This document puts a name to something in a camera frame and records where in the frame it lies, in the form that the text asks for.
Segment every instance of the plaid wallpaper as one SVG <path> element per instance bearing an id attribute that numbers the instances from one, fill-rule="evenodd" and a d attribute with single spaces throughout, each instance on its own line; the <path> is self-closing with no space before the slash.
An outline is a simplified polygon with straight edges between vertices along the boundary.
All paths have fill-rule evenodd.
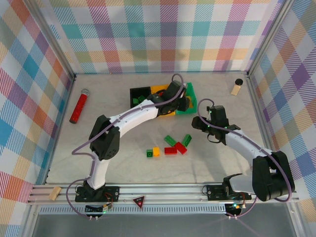
<path id="1" fill-rule="evenodd" d="M 39 6 L 74 71 L 146 73 L 244 71 L 282 2 L 39 0 Z"/>
<path id="2" fill-rule="evenodd" d="M 22 0 L 0 0 L 0 236 L 17 235 L 71 81 Z"/>
<path id="3" fill-rule="evenodd" d="M 316 234 L 316 0 L 296 0 L 253 82 Z"/>

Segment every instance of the black cap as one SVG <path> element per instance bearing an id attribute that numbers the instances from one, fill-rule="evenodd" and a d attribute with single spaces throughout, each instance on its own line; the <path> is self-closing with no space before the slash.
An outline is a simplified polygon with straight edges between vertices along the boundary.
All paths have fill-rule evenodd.
<path id="1" fill-rule="evenodd" d="M 235 84 L 236 85 L 242 85 L 243 84 L 243 80 L 238 78 L 237 80 L 235 80 Z"/>

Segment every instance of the red lego brick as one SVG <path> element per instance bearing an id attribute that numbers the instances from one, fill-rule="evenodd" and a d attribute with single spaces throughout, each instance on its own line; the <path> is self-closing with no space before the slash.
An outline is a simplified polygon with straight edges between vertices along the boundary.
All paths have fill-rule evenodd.
<path id="1" fill-rule="evenodd" d="M 174 145 L 174 147 L 183 155 L 187 152 L 186 147 L 183 146 L 180 142 L 177 142 L 176 145 Z"/>
<path id="2" fill-rule="evenodd" d="M 178 153 L 177 148 L 175 148 L 175 147 L 165 147 L 164 148 L 165 155 L 175 155 L 177 153 Z"/>

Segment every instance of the warning triangle sticker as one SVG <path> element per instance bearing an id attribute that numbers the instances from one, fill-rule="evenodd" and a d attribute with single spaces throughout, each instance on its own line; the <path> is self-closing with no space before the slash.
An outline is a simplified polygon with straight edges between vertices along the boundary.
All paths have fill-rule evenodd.
<path id="1" fill-rule="evenodd" d="M 144 200 L 145 200 L 145 196 L 141 196 L 141 197 L 137 197 L 133 199 L 133 201 L 136 203 L 136 205 L 138 205 L 140 209 L 142 209 L 143 207 Z"/>

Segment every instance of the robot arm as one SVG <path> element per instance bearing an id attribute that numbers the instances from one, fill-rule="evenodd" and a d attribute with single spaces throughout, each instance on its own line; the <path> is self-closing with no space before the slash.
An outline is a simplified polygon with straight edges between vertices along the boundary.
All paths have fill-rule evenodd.
<path id="1" fill-rule="evenodd" d="M 165 102 L 173 98 L 181 87 L 180 82 L 173 81 L 169 87 L 160 94 L 152 94 L 138 106 L 116 116 L 106 118 L 100 116 L 91 132 L 89 139 L 96 136 L 108 125 L 119 119 L 125 114 L 125 117 L 115 123 L 107 133 L 101 135 L 98 139 L 90 144 L 90 149 L 96 157 L 92 177 L 88 179 L 85 185 L 87 189 L 97 190 L 105 185 L 105 174 L 107 172 L 110 159 L 119 151 L 119 139 L 129 130 L 140 125 L 141 123 L 154 119 L 161 115 L 166 115 L 175 110 L 186 111 L 189 107 L 189 99 L 184 97 L 186 91 L 184 87 L 182 92 L 175 100 L 168 104 L 155 106 L 154 104 Z"/>
<path id="2" fill-rule="evenodd" d="M 270 158 L 262 153 L 262 150 L 276 159 L 290 182 L 292 192 L 295 190 L 293 177 L 285 153 L 281 151 L 273 152 L 266 148 L 258 150 L 254 144 L 246 141 L 243 138 L 246 137 L 245 133 L 238 126 L 235 124 L 229 125 L 223 106 L 207 107 L 207 111 L 210 118 L 204 118 L 204 120 L 208 120 L 211 125 L 236 130 L 243 136 L 240 137 L 232 132 L 208 126 L 202 122 L 198 116 L 193 119 L 192 127 L 208 133 L 208 136 L 215 136 L 221 143 L 236 150 L 249 162 L 252 169 L 252 176 L 236 174 L 224 178 L 223 185 L 226 187 L 227 196 L 231 196 L 236 192 L 244 192 L 255 194 L 261 201 L 268 201 L 288 194 L 288 188 L 282 174 Z"/>

